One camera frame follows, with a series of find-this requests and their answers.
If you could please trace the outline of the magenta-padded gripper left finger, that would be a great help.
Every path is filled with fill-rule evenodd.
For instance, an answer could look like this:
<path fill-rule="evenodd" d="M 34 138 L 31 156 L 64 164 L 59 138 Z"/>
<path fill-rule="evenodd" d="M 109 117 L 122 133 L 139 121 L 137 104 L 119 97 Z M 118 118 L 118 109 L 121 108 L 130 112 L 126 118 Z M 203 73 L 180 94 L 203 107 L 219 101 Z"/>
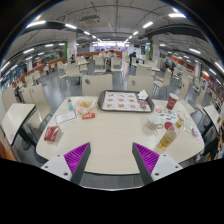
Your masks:
<path fill-rule="evenodd" d="M 79 185 L 90 153 L 91 145 L 85 143 L 65 155 L 57 154 L 52 157 L 42 169 Z"/>

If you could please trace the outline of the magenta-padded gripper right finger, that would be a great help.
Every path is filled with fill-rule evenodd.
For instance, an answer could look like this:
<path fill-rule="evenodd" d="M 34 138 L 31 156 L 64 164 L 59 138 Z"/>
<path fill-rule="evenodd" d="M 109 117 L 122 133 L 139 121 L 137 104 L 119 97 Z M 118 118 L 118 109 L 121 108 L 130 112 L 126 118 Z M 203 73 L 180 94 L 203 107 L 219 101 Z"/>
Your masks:
<path fill-rule="evenodd" d="M 169 155 L 159 155 L 138 143 L 132 145 L 132 154 L 136 160 L 144 185 L 182 169 L 182 166 Z"/>

